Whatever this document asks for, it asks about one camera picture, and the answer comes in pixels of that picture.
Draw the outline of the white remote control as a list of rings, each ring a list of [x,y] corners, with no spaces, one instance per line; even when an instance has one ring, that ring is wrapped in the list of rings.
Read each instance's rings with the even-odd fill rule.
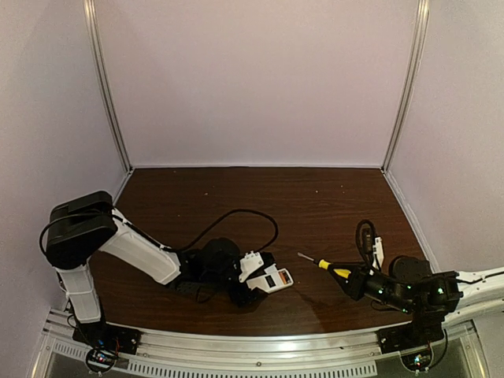
[[[294,284],[294,280],[292,279],[293,284],[291,286],[283,285],[283,282],[279,277],[279,273],[278,273],[279,270],[282,270],[282,269],[278,269],[276,267],[276,271],[265,272],[261,276],[257,276],[252,279],[248,279],[246,281],[246,285],[251,290],[258,289],[258,290],[264,291],[268,295],[275,293],[277,291],[281,291],[281,290],[286,289],[288,287],[291,287]]]

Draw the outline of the yellow handled screwdriver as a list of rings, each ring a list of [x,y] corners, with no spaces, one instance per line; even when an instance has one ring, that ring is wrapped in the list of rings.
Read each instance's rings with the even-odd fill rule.
[[[326,261],[324,259],[316,259],[312,258],[306,254],[303,254],[301,252],[298,252],[297,255],[300,258],[306,259],[307,261],[310,261],[314,265],[316,265],[318,268],[323,269],[327,272],[329,272],[335,279],[336,278],[342,278],[347,280],[351,274],[351,271],[348,269],[342,269],[342,268],[336,268],[331,262]]]

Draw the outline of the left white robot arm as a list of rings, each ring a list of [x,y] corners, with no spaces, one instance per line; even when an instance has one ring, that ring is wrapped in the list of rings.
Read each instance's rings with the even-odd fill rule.
[[[206,302],[225,291],[237,306],[278,288],[280,270],[264,247],[248,253],[230,239],[211,239],[204,247],[166,246],[137,228],[106,191],[56,206],[39,234],[39,248],[55,268],[81,324],[97,324],[104,312],[88,266],[98,252],[147,274],[168,289]]]

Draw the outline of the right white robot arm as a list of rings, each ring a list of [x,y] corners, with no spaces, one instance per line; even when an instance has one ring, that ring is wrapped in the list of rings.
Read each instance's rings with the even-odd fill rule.
[[[399,256],[383,272],[369,261],[328,265],[329,274],[354,301],[364,297],[410,315],[409,335],[431,341],[450,313],[503,296],[503,268],[434,273],[430,263]]]

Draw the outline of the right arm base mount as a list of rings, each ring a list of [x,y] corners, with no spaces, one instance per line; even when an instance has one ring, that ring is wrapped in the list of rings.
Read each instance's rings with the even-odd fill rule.
[[[448,351],[443,320],[444,317],[414,316],[409,323],[380,328],[376,335],[381,353],[399,352],[402,366],[416,375],[431,371]]]

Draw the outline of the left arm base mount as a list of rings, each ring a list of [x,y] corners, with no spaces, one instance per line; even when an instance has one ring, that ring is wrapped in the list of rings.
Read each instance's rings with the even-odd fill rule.
[[[122,354],[136,355],[141,335],[135,328],[102,321],[89,324],[76,321],[72,339],[90,347],[84,363],[92,373],[101,376],[124,361]]]

